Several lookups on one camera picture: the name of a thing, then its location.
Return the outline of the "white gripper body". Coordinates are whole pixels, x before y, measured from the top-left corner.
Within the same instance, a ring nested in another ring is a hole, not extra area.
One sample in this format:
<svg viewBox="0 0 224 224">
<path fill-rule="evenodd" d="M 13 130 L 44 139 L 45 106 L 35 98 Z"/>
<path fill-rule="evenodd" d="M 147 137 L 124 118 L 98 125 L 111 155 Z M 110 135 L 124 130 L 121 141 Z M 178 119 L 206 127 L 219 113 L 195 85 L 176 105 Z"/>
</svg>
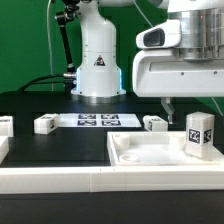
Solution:
<svg viewBox="0 0 224 224">
<path fill-rule="evenodd" d="M 165 23 L 136 36 L 133 90 L 139 97 L 224 97 L 224 56 L 211 61 L 180 57 L 181 22 Z"/>
</svg>

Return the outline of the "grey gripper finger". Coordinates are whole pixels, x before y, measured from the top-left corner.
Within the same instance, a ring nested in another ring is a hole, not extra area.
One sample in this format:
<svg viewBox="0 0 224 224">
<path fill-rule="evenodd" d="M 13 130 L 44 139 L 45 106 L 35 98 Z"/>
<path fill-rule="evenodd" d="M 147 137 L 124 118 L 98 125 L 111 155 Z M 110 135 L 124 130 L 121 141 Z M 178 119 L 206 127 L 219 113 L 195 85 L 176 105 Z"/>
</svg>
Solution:
<svg viewBox="0 0 224 224">
<path fill-rule="evenodd" d="M 173 115 L 174 115 L 174 107 L 171 103 L 171 98 L 170 97 L 162 97 L 161 105 L 168 115 L 168 122 L 170 124 L 172 124 L 173 123 Z"/>
</svg>

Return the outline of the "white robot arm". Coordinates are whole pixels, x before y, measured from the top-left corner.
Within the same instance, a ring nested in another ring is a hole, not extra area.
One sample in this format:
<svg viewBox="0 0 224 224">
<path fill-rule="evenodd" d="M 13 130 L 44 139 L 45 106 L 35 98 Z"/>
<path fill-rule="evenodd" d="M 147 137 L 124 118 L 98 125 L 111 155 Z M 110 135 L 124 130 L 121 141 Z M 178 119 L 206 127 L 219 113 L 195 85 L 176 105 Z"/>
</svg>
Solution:
<svg viewBox="0 0 224 224">
<path fill-rule="evenodd" d="M 139 97 L 157 97 L 168 113 L 172 97 L 224 97 L 224 0 L 147 0 L 164 9 L 167 20 L 146 26 L 127 18 L 124 31 L 133 33 L 122 49 L 136 49 L 132 90 Z M 98 8 L 131 0 L 93 0 L 82 4 L 82 63 L 77 69 L 74 97 L 109 102 L 125 94 L 116 65 L 116 29 Z"/>
</svg>

